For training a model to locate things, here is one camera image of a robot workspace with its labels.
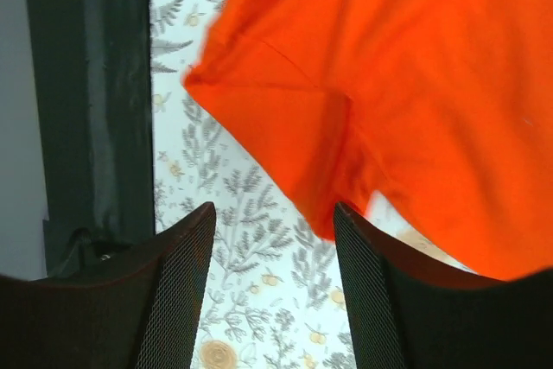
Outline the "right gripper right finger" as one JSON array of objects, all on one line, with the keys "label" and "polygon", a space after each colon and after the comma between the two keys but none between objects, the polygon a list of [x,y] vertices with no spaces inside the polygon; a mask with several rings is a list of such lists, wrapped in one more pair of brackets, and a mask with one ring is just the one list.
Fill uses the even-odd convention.
[{"label": "right gripper right finger", "polygon": [[460,270],[344,203],[334,230],[358,367],[551,367],[551,270],[507,282]]}]

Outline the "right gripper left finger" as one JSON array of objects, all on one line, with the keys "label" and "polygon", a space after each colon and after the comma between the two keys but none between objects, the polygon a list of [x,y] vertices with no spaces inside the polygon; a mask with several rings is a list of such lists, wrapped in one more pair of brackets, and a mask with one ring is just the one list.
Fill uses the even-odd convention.
[{"label": "right gripper left finger", "polygon": [[2,367],[190,367],[215,227],[207,202],[69,277],[2,277]]}]

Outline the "orange t-shirt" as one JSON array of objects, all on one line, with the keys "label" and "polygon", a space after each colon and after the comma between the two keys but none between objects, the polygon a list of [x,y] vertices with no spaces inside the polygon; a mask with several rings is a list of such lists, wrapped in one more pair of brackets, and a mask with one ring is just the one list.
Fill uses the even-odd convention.
[{"label": "orange t-shirt", "polygon": [[552,264],[552,0],[226,0],[184,86],[322,238],[381,193],[480,274]]}]

